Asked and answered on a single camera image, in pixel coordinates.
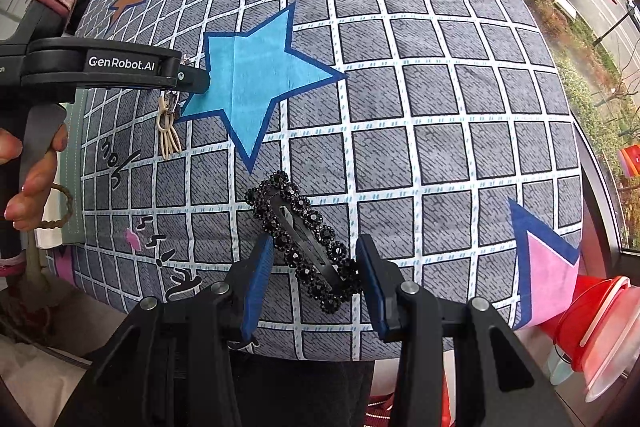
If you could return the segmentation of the left hand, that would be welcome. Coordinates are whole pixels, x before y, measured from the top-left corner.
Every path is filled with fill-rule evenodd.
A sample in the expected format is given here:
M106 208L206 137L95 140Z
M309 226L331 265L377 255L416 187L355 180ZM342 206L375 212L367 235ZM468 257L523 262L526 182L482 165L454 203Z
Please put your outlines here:
M6 205L4 219L11 222L15 230L28 232L39 227L58 169L58 153L66 149L67 141L67 128L62 124L49 150L30 168L21 190Z

